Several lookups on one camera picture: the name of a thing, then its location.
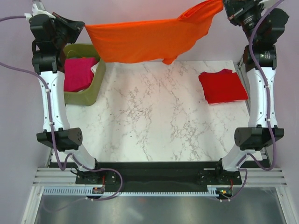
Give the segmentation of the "orange t shirt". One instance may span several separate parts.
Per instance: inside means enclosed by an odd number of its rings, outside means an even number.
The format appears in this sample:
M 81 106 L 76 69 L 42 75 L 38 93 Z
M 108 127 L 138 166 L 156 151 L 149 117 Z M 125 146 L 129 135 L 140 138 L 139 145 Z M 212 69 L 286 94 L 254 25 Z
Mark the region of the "orange t shirt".
M 86 25 L 90 40 L 107 63 L 140 63 L 161 59 L 171 64 L 208 34 L 221 0 L 206 0 L 178 18 Z

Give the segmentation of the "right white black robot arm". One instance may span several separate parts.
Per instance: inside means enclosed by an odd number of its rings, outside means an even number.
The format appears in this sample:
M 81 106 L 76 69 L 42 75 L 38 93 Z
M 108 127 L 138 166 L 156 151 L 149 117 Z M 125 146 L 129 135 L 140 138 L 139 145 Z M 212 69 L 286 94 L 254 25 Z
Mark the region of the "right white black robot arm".
M 236 177 L 247 158 L 262 165 L 254 153 L 266 147 L 276 148 L 284 129 L 278 127 L 274 103 L 274 80 L 277 68 L 276 42 L 285 32 L 289 15 L 278 8 L 281 1 L 264 11 L 262 0 L 225 0 L 228 20 L 242 27 L 249 44 L 243 53 L 243 63 L 249 81 L 250 112 L 248 127 L 235 130 L 235 145 L 219 160 L 214 178 L 226 183 Z

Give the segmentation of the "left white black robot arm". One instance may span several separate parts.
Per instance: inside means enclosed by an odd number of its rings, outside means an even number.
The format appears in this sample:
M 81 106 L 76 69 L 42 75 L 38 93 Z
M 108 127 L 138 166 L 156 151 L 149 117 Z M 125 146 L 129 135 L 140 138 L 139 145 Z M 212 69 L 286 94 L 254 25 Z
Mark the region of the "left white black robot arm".
M 43 130 L 37 133 L 37 141 L 52 148 L 57 158 L 60 152 L 65 153 L 80 171 L 87 171 L 86 178 L 91 183 L 99 183 L 103 173 L 95 168 L 97 160 L 83 146 L 81 129 L 70 127 L 64 101 L 64 47 L 75 43 L 85 24 L 58 14 L 37 14 L 29 23 L 35 38 L 32 64 L 39 79 L 44 111 Z

